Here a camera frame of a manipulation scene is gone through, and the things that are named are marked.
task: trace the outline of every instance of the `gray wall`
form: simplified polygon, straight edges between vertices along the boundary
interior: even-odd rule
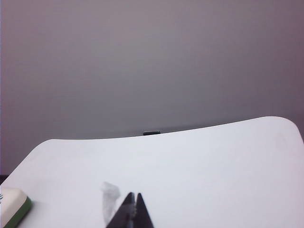
[[[1,172],[39,143],[265,115],[304,133],[303,0],[2,0]]]

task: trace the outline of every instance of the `green eraser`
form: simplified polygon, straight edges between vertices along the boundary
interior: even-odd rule
[[[14,228],[32,206],[30,198],[20,189],[1,188],[1,228]]]

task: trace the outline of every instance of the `white tissue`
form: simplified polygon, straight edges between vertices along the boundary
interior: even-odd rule
[[[104,222],[108,224],[115,213],[116,200],[120,197],[119,188],[108,182],[102,184],[103,191],[103,216]]]

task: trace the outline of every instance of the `small black item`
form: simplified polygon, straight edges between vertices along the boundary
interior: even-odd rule
[[[154,228],[142,195],[130,192],[106,228]]]
[[[154,131],[154,132],[144,132],[143,135],[152,135],[152,134],[160,134],[160,131]]]
[[[0,175],[0,184],[2,184],[5,179],[7,179],[8,175]]]

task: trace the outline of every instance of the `white table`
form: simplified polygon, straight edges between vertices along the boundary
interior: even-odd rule
[[[20,228],[103,228],[104,181],[141,192],[155,228],[303,228],[304,144],[262,117],[195,130],[48,140],[2,187],[34,201]]]

